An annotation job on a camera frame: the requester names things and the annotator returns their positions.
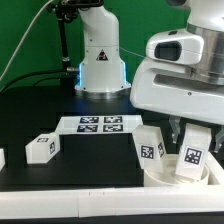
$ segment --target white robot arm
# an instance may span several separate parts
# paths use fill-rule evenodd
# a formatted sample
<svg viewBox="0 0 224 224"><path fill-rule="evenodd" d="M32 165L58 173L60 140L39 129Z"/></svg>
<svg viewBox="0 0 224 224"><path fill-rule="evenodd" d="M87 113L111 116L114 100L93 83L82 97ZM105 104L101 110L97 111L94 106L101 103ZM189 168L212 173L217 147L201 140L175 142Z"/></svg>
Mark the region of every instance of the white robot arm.
<svg viewBox="0 0 224 224"><path fill-rule="evenodd" d="M196 27L224 32L224 1L166 0L170 6L190 9L188 23Z"/></svg>
<svg viewBox="0 0 224 224"><path fill-rule="evenodd" d="M216 135L218 152L224 140L224 1L166 1L191 10L187 27L148 41L148 57L136 72L131 102L176 120L185 117L222 125ZM174 142L178 132L174 131Z"/></svg>
<svg viewBox="0 0 224 224"><path fill-rule="evenodd" d="M85 39L85 58L80 64L78 95L113 98L130 90L125 63L119 55L119 23L103 6L79 10Z"/></svg>

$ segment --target black tabletop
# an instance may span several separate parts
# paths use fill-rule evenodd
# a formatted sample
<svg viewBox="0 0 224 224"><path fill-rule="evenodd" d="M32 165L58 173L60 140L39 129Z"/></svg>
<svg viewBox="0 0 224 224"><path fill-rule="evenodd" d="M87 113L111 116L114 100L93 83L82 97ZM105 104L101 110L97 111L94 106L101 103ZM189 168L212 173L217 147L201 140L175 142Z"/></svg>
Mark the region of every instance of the black tabletop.
<svg viewBox="0 0 224 224"><path fill-rule="evenodd" d="M0 148L6 158L6 166L0 172L0 191L143 186L131 134L64 136L61 151L48 164L27 165L25 145L40 134L54 132L62 116L141 115L144 124L161 127L168 153L179 150L172 143L169 117L136 110L129 97L93 100L74 96L71 89L23 87L0 95L0 105ZM224 213L0 220L0 223L178 222L218 224L224 222Z"/></svg>

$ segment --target white cube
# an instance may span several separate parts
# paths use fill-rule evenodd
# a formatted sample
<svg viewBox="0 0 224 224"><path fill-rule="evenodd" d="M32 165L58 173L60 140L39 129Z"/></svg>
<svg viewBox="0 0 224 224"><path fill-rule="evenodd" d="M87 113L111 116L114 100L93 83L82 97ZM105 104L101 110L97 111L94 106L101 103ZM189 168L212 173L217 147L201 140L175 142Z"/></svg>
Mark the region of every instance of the white cube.
<svg viewBox="0 0 224 224"><path fill-rule="evenodd" d="M195 181L201 179L208 158L211 139L210 128L186 124L176 175Z"/></svg>
<svg viewBox="0 0 224 224"><path fill-rule="evenodd" d="M4 156L4 150L0 149L0 171L5 165L5 156Z"/></svg>
<svg viewBox="0 0 224 224"><path fill-rule="evenodd" d="M42 134L26 146L28 164L44 164L60 151L59 136L55 133Z"/></svg>
<svg viewBox="0 0 224 224"><path fill-rule="evenodd" d="M141 168L162 173L166 149L159 127L139 125L132 133Z"/></svg>

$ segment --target robot logo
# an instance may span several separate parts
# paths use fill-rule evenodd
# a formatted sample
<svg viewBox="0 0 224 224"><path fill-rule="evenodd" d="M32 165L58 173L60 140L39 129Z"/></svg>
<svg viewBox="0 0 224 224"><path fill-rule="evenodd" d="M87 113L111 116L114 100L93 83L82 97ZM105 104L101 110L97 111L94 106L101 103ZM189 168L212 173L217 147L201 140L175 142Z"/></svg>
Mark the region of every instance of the robot logo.
<svg viewBox="0 0 224 224"><path fill-rule="evenodd" d="M141 157L146 159L154 159L154 148L150 146L141 146Z"/></svg>
<svg viewBox="0 0 224 224"><path fill-rule="evenodd" d="M97 61L108 61L107 55L105 54L104 50L102 50L99 56L96 59Z"/></svg>

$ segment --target green wall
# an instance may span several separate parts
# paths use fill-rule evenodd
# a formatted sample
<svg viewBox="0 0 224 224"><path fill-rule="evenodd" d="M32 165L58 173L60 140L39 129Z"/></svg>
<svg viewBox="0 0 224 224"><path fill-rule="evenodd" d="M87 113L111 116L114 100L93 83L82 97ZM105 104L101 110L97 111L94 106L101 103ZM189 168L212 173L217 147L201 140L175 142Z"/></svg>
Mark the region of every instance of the green wall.
<svg viewBox="0 0 224 224"><path fill-rule="evenodd" d="M32 18L46 2L47 0L1 2L0 74ZM120 21L120 46L140 55L145 55L146 43L153 34L183 28L188 17L187 12L169 7L165 0L105 0L105 8ZM69 54L73 66L77 66L84 56L80 18L66 25L66 30ZM142 59L123 51L121 57L127 63L128 80L131 82ZM57 20L54 14L45 11L29 33L0 87L20 75L57 68L61 68ZM35 80L38 78L30 78L17 85L32 85Z"/></svg>

